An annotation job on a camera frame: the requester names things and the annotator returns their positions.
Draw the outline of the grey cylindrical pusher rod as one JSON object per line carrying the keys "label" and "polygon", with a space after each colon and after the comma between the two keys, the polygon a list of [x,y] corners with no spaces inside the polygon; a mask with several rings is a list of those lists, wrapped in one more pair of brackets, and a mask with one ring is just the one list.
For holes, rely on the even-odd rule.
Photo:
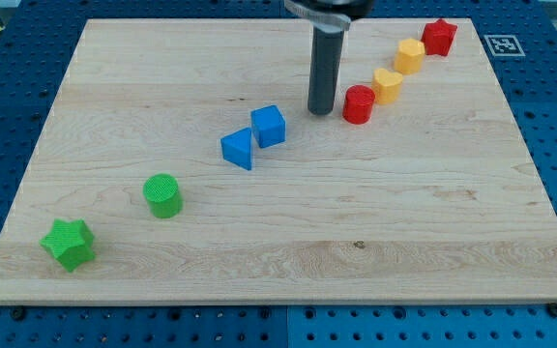
{"label": "grey cylindrical pusher rod", "polygon": [[314,115],[327,115],[334,109],[343,37],[342,30],[313,26],[308,111]]}

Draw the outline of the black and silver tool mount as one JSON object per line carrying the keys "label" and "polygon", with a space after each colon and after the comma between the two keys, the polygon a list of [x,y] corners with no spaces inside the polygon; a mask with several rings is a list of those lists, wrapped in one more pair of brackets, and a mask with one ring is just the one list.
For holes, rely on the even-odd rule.
{"label": "black and silver tool mount", "polygon": [[348,31],[351,23],[366,17],[373,0],[284,0],[293,15],[308,20],[322,31]]}

